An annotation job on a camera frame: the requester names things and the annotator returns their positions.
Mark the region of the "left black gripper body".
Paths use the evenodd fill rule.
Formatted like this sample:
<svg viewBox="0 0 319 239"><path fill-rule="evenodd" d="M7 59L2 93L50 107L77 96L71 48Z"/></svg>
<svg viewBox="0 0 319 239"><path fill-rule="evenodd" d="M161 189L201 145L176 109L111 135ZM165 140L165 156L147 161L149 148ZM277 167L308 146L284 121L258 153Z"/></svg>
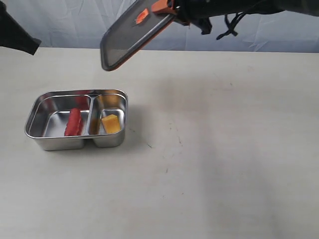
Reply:
<svg viewBox="0 0 319 239"><path fill-rule="evenodd" d="M33 38L7 12L6 5L0 5L0 46L34 55L41 40Z"/></svg>

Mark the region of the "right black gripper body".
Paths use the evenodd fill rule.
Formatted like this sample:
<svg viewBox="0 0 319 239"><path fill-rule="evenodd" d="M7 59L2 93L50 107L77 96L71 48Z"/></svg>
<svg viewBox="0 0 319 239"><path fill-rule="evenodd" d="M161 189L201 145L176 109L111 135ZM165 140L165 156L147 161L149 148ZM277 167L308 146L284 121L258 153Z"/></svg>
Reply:
<svg viewBox="0 0 319 239"><path fill-rule="evenodd" d="M201 30L202 35L210 34L212 24L209 18L216 10L215 0L174 0L175 22L188 21Z"/></svg>

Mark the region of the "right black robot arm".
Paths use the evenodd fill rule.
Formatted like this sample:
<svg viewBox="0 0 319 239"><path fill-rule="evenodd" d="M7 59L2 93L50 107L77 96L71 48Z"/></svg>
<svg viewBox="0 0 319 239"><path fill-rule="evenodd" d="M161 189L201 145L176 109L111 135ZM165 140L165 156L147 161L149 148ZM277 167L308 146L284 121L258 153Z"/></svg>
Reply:
<svg viewBox="0 0 319 239"><path fill-rule="evenodd" d="M175 15L182 25L194 24L209 34L212 24L209 18L224 16L227 31L219 35L219 40L230 34L237 36L236 25L247 14L275 14L292 11L306 15L319 15L317 0L159 0L152 7L155 14Z"/></svg>

